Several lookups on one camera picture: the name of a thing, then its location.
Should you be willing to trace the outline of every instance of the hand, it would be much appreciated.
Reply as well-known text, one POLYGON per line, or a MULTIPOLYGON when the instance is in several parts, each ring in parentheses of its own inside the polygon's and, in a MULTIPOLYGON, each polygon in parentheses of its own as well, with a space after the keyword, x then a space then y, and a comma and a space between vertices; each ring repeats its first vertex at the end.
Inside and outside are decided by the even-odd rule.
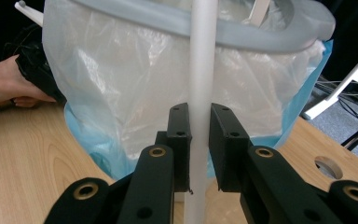
POLYGON ((10 99, 14 99, 17 106, 30 107, 39 100, 55 102, 54 98, 39 90, 33 83, 26 80, 19 71, 12 56, 0 62, 0 105, 4 105, 10 99))

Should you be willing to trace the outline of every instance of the white rod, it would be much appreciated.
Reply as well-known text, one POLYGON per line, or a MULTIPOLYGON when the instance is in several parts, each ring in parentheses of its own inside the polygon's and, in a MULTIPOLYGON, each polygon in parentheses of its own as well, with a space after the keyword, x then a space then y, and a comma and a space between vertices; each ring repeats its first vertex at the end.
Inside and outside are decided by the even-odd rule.
POLYGON ((190 150, 190 188, 185 195, 185 223, 205 217, 209 122, 218 0, 193 0, 190 35, 188 110, 193 135, 190 150))

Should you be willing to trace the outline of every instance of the translucent plastic bag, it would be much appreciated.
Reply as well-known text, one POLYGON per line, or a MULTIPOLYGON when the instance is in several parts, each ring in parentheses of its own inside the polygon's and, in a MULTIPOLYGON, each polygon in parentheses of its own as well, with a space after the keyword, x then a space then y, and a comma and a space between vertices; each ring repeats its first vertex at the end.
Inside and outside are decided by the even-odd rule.
MULTIPOLYGON (((227 9, 237 3, 222 2, 221 17, 234 20, 227 9)), ((127 175, 157 131, 166 130, 170 107, 187 102, 188 37, 65 0, 46 1, 43 26, 49 64, 68 100, 69 128, 104 171, 127 175)), ((278 8, 260 29, 285 29, 278 8)), ((289 128, 282 128, 283 112, 323 51, 320 41, 284 54, 218 45, 213 102, 230 107, 253 138, 281 140, 289 128)))

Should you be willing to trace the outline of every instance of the table surface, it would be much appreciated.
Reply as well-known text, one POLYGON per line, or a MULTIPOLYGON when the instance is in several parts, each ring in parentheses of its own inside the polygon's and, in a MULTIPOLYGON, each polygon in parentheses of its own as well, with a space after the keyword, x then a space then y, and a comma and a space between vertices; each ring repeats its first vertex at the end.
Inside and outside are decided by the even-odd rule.
MULTIPOLYGON (((303 119, 279 151, 320 189, 328 190, 335 179, 322 174, 315 160, 358 182, 358 158, 303 119)), ((61 106, 0 112, 0 223, 43 223, 63 191, 87 176, 114 182, 70 134, 61 106)), ((175 203, 174 223, 183 223, 183 210, 183 203, 175 203)), ((206 192, 206 214, 206 223, 246 223, 239 194, 217 191, 215 180, 206 192)))

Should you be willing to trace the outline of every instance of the white plastic bag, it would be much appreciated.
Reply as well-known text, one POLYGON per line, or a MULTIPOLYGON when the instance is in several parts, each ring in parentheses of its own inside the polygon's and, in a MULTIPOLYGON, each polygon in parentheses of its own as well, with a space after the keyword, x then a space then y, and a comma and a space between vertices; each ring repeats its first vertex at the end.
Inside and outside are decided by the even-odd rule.
MULTIPOLYGON (((43 43, 76 139, 112 177, 132 172, 166 130, 170 107, 187 102, 189 39, 47 0, 43 43)), ((323 51, 320 41, 285 54, 217 46, 213 102, 231 108, 252 137, 279 136, 283 110, 323 51)))

